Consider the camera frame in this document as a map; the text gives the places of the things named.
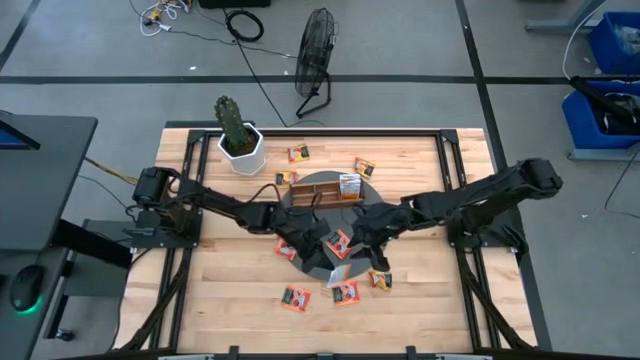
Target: cactus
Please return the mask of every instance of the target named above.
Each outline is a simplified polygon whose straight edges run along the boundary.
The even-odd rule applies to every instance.
[[[240,156],[253,151],[255,136],[244,127],[240,109],[233,99],[221,96],[214,106],[216,118],[226,135],[226,147],[231,155]]]

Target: computer mouse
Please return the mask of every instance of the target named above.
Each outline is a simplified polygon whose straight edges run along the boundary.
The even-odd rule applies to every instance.
[[[39,265],[29,265],[18,272],[10,291],[11,305],[16,311],[28,310],[36,304],[43,277],[44,268]]]

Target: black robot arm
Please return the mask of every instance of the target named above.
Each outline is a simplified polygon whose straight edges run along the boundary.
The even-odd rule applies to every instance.
[[[171,197],[169,188],[175,180],[180,181],[180,190]],[[334,268],[317,241],[329,233],[329,226],[324,219],[316,221],[309,209],[285,208],[280,201],[242,202],[183,177],[175,169],[162,167],[142,171],[133,200],[142,209],[138,222],[142,219],[174,236],[190,230],[187,220],[190,211],[204,209],[235,220],[252,234],[277,234],[296,249],[305,272],[314,267]]]
[[[404,231],[447,225],[457,235],[454,246],[472,247],[466,237],[482,232],[494,218],[525,199],[558,193],[562,180],[547,160],[528,159],[465,187],[401,198],[400,205],[378,203],[360,207],[350,246],[364,244],[352,257],[371,259],[374,269],[389,271],[382,248]]]

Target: black fan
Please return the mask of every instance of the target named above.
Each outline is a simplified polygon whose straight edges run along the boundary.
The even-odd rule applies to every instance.
[[[327,72],[331,51],[335,42],[333,15],[325,9],[311,13],[300,42],[298,65],[296,66],[296,91],[307,99],[296,111],[298,118],[323,108],[331,102],[331,77]],[[327,80],[327,100],[312,109],[302,111],[309,100],[318,95],[324,80]]]

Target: gray floor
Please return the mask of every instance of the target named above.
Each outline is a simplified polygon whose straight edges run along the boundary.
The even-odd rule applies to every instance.
[[[294,53],[311,10],[327,6],[340,23],[333,74],[472,75],[455,3],[449,0],[273,0],[255,10],[265,23],[259,46]],[[150,0],[134,0],[138,10]],[[526,33],[527,18],[567,16],[579,1],[467,0],[486,76],[561,76],[567,36]],[[27,1],[5,0],[0,12],[3,48]],[[640,11],[634,0],[611,0],[608,10]],[[206,11],[222,19],[219,11]],[[196,13],[169,24],[230,40],[224,29]],[[256,72],[295,72],[295,62],[249,52]],[[570,52],[571,74],[593,75],[586,38]],[[182,35],[145,38],[126,0],[41,0],[0,76],[249,75],[238,49]],[[265,89],[293,122],[301,99],[292,84]],[[562,85],[491,85],[489,94],[509,163],[525,157],[552,161],[565,181],[556,198],[521,206],[538,286],[554,349],[640,356],[640,259],[636,220],[603,210],[623,164],[573,163],[561,110],[570,89]],[[152,164],[167,120],[212,119],[221,94],[240,103],[245,118],[280,126],[255,84],[0,85],[0,108],[16,113],[88,115],[100,122],[89,154],[137,175]],[[333,102],[310,118],[327,126],[484,127],[475,85],[337,83]],[[95,169],[93,176],[122,199],[131,189]],[[640,213],[632,169],[611,206]],[[84,218],[124,219],[119,205],[96,185],[78,180],[65,209]],[[34,359],[92,354],[111,342],[114,299],[75,299],[63,319],[78,339],[41,341]]]

